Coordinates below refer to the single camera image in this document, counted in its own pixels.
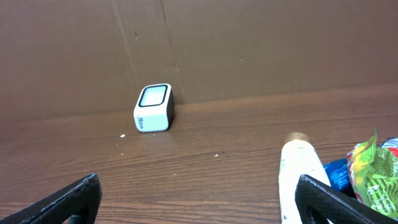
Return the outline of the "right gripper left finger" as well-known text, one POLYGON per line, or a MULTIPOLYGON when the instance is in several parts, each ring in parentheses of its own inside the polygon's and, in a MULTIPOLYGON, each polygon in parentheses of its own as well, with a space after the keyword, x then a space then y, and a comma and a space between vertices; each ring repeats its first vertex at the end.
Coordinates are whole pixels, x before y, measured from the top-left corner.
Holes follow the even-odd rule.
POLYGON ((7 223, 94 223, 102 190, 97 174, 91 173, 28 207, 1 220, 7 223))

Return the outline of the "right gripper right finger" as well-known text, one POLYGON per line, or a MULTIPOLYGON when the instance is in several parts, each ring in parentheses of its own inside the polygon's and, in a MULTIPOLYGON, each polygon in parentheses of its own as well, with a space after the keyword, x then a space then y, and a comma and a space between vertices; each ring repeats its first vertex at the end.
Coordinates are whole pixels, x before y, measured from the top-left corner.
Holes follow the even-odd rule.
POLYGON ((295 203, 302 223, 397 224, 397 220, 361 204, 307 174, 301 175, 298 180, 295 203))

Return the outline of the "blue snack packet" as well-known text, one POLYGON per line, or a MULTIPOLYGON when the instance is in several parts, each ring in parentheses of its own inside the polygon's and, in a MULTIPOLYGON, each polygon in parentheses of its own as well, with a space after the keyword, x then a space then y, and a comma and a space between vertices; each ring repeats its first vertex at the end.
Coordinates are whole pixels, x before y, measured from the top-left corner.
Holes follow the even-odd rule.
MULTIPOLYGON (((325 164, 324 168, 333 189, 354 197, 347 159, 325 164)), ((377 178, 397 178, 397 138, 387 139, 376 149, 369 170, 377 178)))

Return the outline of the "white tube gold cap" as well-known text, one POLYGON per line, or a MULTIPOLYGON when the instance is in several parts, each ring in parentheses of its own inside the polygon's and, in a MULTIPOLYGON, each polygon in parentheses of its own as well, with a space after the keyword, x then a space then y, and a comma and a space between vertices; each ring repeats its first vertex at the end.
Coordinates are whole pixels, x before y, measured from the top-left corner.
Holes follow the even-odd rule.
POLYGON ((295 191, 302 174, 307 174, 330 186, 323 164, 304 133, 289 133, 281 150, 279 169, 279 201, 281 223, 300 223, 295 203, 295 191))

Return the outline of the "green snack packet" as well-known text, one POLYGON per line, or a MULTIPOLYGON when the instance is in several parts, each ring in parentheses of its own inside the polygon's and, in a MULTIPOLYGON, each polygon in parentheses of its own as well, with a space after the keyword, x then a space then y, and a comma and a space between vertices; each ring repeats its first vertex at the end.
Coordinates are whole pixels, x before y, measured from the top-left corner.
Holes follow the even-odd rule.
POLYGON ((377 145, 377 132, 347 154, 347 169, 357 200, 397 220, 397 139, 377 145))

